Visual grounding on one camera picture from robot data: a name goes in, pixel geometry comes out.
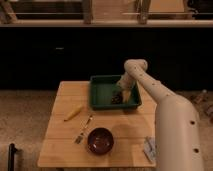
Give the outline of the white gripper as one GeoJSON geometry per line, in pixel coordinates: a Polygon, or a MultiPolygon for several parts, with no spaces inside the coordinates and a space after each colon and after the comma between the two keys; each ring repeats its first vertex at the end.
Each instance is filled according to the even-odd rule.
{"type": "Polygon", "coordinates": [[[129,101],[129,98],[131,96],[131,90],[135,86],[135,79],[130,76],[127,72],[125,72],[121,78],[117,81],[116,85],[123,90],[122,96],[123,96],[123,102],[126,103],[129,101]]]}

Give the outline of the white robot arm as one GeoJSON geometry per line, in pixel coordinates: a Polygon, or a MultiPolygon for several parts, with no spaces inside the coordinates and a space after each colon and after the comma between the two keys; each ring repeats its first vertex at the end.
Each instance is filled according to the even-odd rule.
{"type": "Polygon", "coordinates": [[[144,59],[129,59],[117,85],[130,91],[138,82],[156,102],[156,171],[204,171],[198,112],[185,97],[150,76],[144,59]]]}

